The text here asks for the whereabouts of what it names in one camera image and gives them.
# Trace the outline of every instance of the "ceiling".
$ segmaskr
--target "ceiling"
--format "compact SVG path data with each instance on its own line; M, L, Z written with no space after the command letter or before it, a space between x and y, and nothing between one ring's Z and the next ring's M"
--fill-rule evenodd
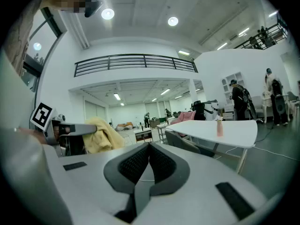
M203 90L201 81L194 81L196 89ZM170 89L164 95L160 95L166 89ZM136 80L130 82L114 82L81 89L95 98L107 103L109 106L120 106L137 103L149 103L154 98L156 101L174 99L177 96L189 93L189 80ZM121 101L118 101L114 93L118 93Z
M260 0L101 0L103 6L90 18L78 14L89 43L104 38L147 37L169 41L192 57L216 50L225 41L233 48L248 39L231 37L250 27L249 36L262 24ZM101 12L112 8L115 16L104 20ZM171 27L167 20L179 23Z

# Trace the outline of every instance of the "balcony railing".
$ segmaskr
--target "balcony railing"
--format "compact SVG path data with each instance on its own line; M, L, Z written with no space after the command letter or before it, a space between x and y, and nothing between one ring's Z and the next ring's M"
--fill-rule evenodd
M198 73L192 61L151 54L119 54L75 63L74 77L119 68L168 68Z
M279 23L266 28L264 32L260 32L254 37L249 38L246 42L235 48L250 48L264 50L268 47L276 45L280 40L286 39L287 31Z

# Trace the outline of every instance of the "pink cloth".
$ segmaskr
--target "pink cloth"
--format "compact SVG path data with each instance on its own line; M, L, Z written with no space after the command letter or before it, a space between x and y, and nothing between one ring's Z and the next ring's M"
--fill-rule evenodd
M173 120L171 122L171 125L172 124L176 124L176 123L180 123L180 122L183 122L183 121L187 121L187 120L194 120L194 117L195 117L195 114L196 114L196 111L192 111L192 112L182 112L180 114L180 116L178 117L178 119L176 120Z

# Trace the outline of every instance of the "yellow cloth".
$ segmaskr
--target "yellow cloth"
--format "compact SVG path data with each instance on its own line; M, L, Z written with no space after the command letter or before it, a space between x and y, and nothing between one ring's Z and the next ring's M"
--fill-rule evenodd
M82 136L89 153L109 151L125 146L124 138L103 119L94 117L85 121L85 123L97 126L95 133Z

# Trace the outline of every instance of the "round ceiling light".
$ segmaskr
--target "round ceiling light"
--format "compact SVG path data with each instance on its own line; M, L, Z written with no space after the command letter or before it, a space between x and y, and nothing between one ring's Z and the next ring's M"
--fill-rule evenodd
M41 45L40 43L35 43L35 44L33 45L33 48L34 48L34 50L39 51L39 50L41 50L42 45Z
M176 26L178 23L178 18L177 17L170 17L168 20L168 24L170 26Z
M113 18L114 16L114 11L110 8L106 8L102 11L101 16L105 19L105 20L110 20Z

